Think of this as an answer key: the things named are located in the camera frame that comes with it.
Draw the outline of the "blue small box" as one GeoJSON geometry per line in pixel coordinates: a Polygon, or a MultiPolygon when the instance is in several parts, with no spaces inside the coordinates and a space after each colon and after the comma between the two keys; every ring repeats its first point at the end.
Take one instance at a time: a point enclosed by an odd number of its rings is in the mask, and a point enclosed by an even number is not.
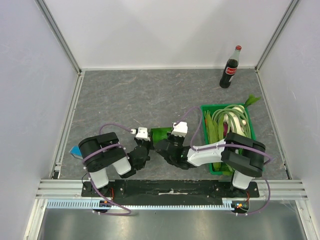
{"type": "Polygon", "coordinates": [[[79,147],[76,146],[76,145],[71,148],[71,150],[69,151],[69,153],[70,153],[74,158],[81,159],[81,160],[83,159],[82,154],[81,154],[81,151],[80,151],[79,147]]]}

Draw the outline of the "purple onion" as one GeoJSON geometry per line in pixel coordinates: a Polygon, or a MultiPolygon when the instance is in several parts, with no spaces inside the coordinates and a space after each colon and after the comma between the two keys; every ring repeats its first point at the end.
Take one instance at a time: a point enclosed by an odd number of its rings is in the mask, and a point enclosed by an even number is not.
{"type": "Polygon", "coordinates": [[[229,125],[224,122],[223,123],[223,134],[226,135],[228,133],[228,128],[229,128],[229,125]]]}

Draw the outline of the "cola glass bottle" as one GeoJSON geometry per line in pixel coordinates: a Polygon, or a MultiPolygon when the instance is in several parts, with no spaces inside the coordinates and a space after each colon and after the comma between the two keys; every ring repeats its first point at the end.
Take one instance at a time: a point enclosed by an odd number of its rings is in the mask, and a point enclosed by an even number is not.
{"type": "Polygon", "coordinates": [[[223,89],[227,89],[231,85],[232,78],[238,69],[241,50],[242,46],[237,45],[234,49],[233,54],[226,62],[222,77],[219,81],[219,85],[223,89]]]}

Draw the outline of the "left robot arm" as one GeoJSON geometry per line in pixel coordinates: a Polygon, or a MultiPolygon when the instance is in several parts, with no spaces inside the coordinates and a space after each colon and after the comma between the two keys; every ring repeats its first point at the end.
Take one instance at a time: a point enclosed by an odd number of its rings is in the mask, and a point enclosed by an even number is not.
{"type": "Polygon", "coordinates": [[[106,196],[110,191],[107,168],[113,166],[122,178],[128,178],[143,169],[150,160],[150,150],[153,146],[153,133],[139,128],[134,141],[137,146],[126,152],[120,144],[115,132],[105,133],[85,138],[79,144],[79,151],[83,158],[83,165],[93,181],[92,191],[99,197],[106,196]]]}

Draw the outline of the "green long beans bundle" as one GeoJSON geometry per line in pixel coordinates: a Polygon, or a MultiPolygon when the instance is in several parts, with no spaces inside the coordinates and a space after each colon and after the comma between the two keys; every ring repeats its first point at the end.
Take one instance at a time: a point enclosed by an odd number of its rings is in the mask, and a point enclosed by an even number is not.
{"type": "Polygon", "coordinates": [[[243,105],[228,105],[223,109],[216,110],[207,123],[209,130],[208,139],[211,143],[223,140],[228,133],[252,138],[249,116],[243,105]],[[224,135],[224,123],[228,124],[228,133],[224,135]]]}

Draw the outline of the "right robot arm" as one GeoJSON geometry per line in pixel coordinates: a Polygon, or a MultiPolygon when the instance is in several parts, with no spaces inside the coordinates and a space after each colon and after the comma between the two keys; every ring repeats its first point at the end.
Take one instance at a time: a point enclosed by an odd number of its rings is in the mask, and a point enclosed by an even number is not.
{"type": "Polygon", "coordinates": [[[266,157],[263,143],[233,132],[202,146],[183,146],[162,139],[154,149],[167,163],[183,170],[213,163],[229,165],[234,169],[229,191],[235,197],[242,196],[253,179],[262,177],[266,157]]]}

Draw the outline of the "green paper box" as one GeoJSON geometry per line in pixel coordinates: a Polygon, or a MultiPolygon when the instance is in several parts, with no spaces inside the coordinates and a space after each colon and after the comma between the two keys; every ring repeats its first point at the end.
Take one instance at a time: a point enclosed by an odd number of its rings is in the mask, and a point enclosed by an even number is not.
{"type": "Polygon", "coordinates": [[[167,139],[167,133],[172,131],[172,127],[157,127],[151,128],[150,131],[152,132],[152,141],[153,144],[157,144],[159,141],[163,139],[167,139]]]}

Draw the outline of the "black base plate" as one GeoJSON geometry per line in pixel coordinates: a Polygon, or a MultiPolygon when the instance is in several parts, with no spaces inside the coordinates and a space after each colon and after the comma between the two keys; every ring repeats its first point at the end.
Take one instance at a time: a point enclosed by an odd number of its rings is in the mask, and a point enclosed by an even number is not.
{"type": "Polygon", "coordinates": [[[218,205],[223,198],[259,198],[256,182],[246,190],[220,180],[138,180],[117,179],[99,189],[120,205],[218,205]]]}

